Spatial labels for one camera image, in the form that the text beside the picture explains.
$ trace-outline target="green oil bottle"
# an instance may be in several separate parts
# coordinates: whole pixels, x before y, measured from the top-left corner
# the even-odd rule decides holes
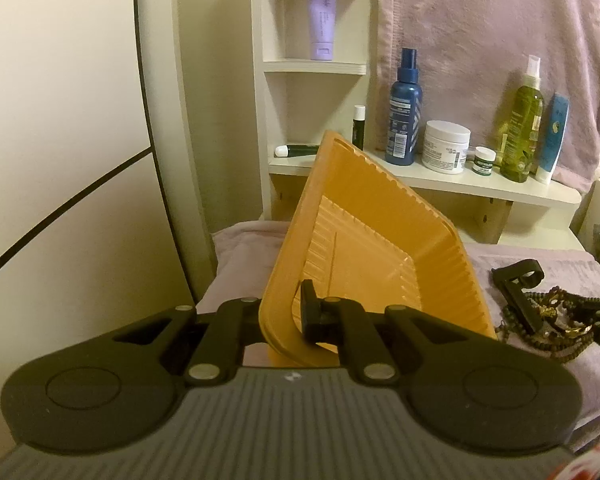
[[[523,85],[516,93],[511,110],[507,143],[500,173],[514,182],[524,182],[538,145],[544,99],[540,93],[540,58],[529,56]]]

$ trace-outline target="blue cap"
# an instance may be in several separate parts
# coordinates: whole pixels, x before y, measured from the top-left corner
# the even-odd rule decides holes
[[[402,60],[400,68],[398,68],[398,81],[402,83],[418,82],[419,72],[416,68],[416,55],[417,50],[415,48],[404,48],[402,50]]]

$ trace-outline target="pink blanket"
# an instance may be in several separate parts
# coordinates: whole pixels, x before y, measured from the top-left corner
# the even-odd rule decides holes
[[[554,92],[571,101],[554,179],[589,189],[600,156],[600,0],[379,0],[379,149],[404,46],[418,49],[421,124],[462,124],[472,146],[495,147],[526,56],[541,57],[544,120]]]

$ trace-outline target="lip balm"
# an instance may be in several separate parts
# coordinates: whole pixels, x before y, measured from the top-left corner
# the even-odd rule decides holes
[[[275,156],[303,156],[303,155],[315,155],[318,153],[318,144],[283,144],[282,146],[276,146],[273,151]]]
[[[363,105],[355,105],[353,108],[351,143],[359,150],[365,145],[365,110]]]

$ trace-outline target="round black pad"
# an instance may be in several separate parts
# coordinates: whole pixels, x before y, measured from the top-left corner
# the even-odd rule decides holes
[[[482,341],[427,348],[405,389],[418,418],[478,452],[533,452],[564,443],[582,402],[574,377],[544,358]]]
[[[17,441],[89,453],[150,433],[176,398],[174,379],[148,346],[98,338],[19,368],[0,402]]]
[[[102,368],[74,368],[60,372],[46,386],[46,395],[58,406],[89,410],[104,406],[120,392],[118,376]]]

